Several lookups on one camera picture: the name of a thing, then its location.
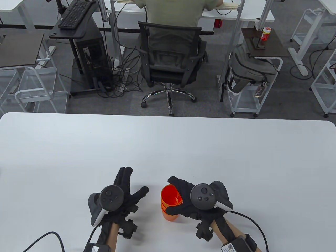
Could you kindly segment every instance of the black keyboard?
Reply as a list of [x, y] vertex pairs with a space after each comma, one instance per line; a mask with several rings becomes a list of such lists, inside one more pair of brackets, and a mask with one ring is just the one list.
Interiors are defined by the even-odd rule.
[[73, 0], [61, 17], [58, 27], [62, 30], [75, 30], [94, 1]]

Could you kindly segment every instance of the computer tower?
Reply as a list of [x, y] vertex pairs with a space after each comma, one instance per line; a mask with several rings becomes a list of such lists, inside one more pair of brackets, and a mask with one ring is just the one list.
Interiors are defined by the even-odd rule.
[[112, 71], [104, 39], [92, 17], [87, 24], [85, 36], [82, 39], [75, 39], [74, 42], [89, 88], [97, 88], [94, 86], [94, 77], [102, 83], [109, 82]]

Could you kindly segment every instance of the hand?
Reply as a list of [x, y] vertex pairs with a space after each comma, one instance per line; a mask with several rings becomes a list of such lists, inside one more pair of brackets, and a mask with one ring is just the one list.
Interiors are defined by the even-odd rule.
[[133, 169], [130, 167], [120, 168], [114, 185], [119, 186], [124, 192], [124, 202], [120, 208], [116, 211], [109, 212], [101, 220], [101, 234], [99, 236], [98, 242], [105, 243], [110, 232], [113, 223], [121, 224], [125, 221], [125, 218], [131, 213], [138, 210], [137, 203], [146, 196], [148, 193], [148, 187], [143, 186], [139, 191], [131, 195], [130, 188], [130, 178]]
[[182, 180], [176, 177], [170, 177], [168, 179], [168, 183], [174, 185], [178, 192], [180, 193], [183, 204], [175, 207], [167, 207], [166, 213], [169, 215], [177, 215], [182, 214], [185, 217], [191, 217], [196, 220], [202, 220], [207, 222], [209, 225], [218, 217], [223, 216], [226, 211], [220, 208], [212, 208], [210, 210], [200, 210], [196, 208], [190, 199], [191, 190], [195, 185]]

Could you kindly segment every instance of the office chair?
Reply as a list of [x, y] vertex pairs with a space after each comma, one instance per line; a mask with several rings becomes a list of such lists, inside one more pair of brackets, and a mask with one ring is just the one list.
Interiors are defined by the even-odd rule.
[[197, 72], [206, 59], [206, 42], [200, 39], [202, 28], [138, 23], [141, 39], [137, 48], [141, 56], [141, 74], [149, 87], [153, 87], [154, 82], [164, 87], [147, 94], [141, 107], [146, 108], [147, 99], [153, 95], [166, 93], [169, 116], [174, 116], [172, 92], [185, 94], [196, 102], [196, 97], [191, 93], [172, 86], [184, 88], [196, 80]]

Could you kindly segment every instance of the stacked cups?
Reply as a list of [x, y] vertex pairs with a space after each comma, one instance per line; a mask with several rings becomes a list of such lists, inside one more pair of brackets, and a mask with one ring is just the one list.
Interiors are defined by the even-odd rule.
[[182, 204], [182, 197], [172, 184], [166, 185], [161, 191], [161, 210], [163, 217], [168, 221], [174, 221], [178, 215], [169, 215], [166, 213], [167, 207], [174, 207]]

